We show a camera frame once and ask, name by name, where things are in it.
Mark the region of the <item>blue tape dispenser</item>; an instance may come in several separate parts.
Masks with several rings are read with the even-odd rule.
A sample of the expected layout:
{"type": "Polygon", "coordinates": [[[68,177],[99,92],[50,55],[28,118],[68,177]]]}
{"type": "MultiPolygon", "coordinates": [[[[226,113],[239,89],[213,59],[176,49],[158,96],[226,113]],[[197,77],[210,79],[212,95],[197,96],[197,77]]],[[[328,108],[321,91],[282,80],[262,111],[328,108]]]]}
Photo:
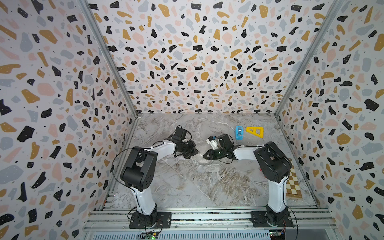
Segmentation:
{"type": "Polygon", "coordinates": [[[236,128],[235,128],[235,138],[236,138],[236,140],[243,140],[243,138],[244,138],[244,128],[242,126],[236,126],[236,128]]]}

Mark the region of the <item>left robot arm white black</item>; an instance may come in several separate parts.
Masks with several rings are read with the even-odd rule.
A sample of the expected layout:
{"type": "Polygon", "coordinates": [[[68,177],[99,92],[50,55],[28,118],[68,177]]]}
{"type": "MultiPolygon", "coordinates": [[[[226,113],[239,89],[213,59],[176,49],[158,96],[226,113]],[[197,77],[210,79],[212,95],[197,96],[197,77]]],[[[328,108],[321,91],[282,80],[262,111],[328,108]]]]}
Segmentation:
{"type": "Polygon", "coordinates": [[[190,131],[177,126],[167,138],[151,147],[135,146],[130,148],[130,154],[122,168],[120,179],[123,185],[131,190],[136,203],[136,212],[131,219],[142,226],[153,226],[158,220],[158,208],[155,203],[151,183],[155,177],[157,161],[173,155],[190,159],[199,153],[190,131]]]}

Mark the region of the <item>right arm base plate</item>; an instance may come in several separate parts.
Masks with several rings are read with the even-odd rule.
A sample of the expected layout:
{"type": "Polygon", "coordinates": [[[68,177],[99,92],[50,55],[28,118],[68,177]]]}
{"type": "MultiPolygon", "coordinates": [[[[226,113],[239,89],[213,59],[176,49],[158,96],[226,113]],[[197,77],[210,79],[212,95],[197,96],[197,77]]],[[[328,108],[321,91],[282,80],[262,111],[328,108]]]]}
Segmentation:
{"type": "Polygon", "coordinates": [[[276,214],[273,211],[253,211],[251,212],[251,222],[255,228],[283,228],[294,227],[295,223],[287,210],[276,214]]]}

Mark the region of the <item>aluminium rail frame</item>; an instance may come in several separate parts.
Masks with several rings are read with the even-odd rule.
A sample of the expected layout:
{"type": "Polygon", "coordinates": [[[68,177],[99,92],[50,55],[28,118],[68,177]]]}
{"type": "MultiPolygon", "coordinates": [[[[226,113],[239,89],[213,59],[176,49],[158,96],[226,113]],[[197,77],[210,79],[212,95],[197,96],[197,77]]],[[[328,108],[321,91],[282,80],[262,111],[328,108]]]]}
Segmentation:
{"type": "Polygon", "coordinates": [[[180,208],[161,209],[171,212],[169,229],[147,228],[129,229],[132,211],[94,211],[84,227],[83,240],[91,240],[96,232],[142,231],[146,237],[155,237],[162,231],[233,231],[268,230],[270,240],[340,240],[341,234],[329,210],[315,207],[291,207],[289,214],[294,227],[255,228],[251,222],[251,212],[265,211],[262,207],[219,207],[219,208],[180,208]]]}

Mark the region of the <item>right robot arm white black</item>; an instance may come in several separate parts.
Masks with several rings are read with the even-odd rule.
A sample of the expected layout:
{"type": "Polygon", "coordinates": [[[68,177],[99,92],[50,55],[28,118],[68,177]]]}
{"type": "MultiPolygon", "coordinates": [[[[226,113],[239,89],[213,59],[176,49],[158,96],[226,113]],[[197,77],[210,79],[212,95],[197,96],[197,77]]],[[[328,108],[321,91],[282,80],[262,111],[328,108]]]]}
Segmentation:
{"type": "Polygon", "coordinates": [[[278,226],[288,215],[286,203],[286,185],[290,176],[292,164],[288,157],[274,143],[264,145],[244,146],[235,145],[227,134],[219,137],[210,136],[207,143],[212,147],[203,158],[210,161],[224,158],[233,161],[256,161],[269,183],[269,200],[267,204],[266,222],[278,226]]]}

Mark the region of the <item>white vent grille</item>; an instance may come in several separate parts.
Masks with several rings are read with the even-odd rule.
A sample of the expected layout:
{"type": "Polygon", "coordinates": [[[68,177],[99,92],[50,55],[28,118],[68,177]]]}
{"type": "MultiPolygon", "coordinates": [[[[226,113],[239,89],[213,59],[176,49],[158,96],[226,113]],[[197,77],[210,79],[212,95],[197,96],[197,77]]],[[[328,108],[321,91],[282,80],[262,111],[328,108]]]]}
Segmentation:
{"type": "Polygon", "coordinates": [[[92,240],[270,240],[268,230],[231,231],[162,231],[155,237],[146,237],[142,231],[96,232],[92,240]]]}

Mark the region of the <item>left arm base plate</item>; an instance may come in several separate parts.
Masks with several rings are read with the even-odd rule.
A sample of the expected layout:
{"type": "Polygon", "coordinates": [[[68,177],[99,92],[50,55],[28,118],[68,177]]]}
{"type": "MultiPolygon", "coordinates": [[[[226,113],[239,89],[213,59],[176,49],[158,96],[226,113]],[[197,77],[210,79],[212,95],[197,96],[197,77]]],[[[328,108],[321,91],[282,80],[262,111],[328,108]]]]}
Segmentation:
{"type": "Polygon", "coordinates": [[[131,216],[129,229],[158,228],[169,229],[171,227],[171,212],[154,212],[151,215],[143,215],[136,211],[131,216]]]}

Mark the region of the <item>yellow triangular plastic piece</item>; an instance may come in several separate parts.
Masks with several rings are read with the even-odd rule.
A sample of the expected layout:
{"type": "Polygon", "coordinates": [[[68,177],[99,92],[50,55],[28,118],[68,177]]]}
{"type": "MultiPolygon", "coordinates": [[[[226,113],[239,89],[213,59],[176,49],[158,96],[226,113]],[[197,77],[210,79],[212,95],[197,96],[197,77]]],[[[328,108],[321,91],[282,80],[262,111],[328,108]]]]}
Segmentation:
{"type": "Polygon", "coordinates": [[[264,128],[263,127],[246,127],[246,132],[252,134],[261,139],[264,138],[264,128]]]}

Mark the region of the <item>wooden checkerboard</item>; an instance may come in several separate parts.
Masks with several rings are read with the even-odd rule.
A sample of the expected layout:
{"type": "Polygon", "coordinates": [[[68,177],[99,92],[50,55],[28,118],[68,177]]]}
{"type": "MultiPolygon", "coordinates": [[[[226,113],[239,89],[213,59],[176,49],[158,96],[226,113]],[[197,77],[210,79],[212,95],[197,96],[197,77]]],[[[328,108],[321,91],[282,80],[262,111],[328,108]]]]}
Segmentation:
{"type": "Polygon", "coordinates": [[[294,168],[292,159],[289,160],[292,164],[292,168],[290,170],[290,176],[286,183],[286,196],[288,198],[302,199],[303,195],[300,188],[299,179],[297,177],[297,173],[294,168]]]}

